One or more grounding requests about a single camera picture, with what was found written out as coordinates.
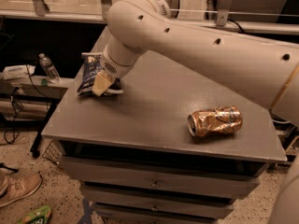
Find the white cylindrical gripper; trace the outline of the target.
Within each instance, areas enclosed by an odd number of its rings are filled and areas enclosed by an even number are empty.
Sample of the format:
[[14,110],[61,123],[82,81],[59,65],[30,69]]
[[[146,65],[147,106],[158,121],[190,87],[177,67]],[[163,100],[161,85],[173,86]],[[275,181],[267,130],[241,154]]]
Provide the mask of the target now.
[[143,49],[123,45],[112,36],[101,56],[103,70],[97,73],[92,87],[93,94],[101,96],[115,81],[126,76],[135,66],[136,60],[145,53]]

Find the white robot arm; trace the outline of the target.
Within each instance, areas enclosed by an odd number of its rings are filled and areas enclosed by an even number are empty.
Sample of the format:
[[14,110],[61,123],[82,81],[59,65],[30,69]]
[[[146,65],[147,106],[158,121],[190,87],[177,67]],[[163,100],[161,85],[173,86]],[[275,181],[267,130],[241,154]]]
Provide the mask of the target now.
[[299,123],[299,48],[289,42],[189,25],[170,18],[165,0],[121,0],[107,13],[111,33],[93,93],[103,94],[151,50]]

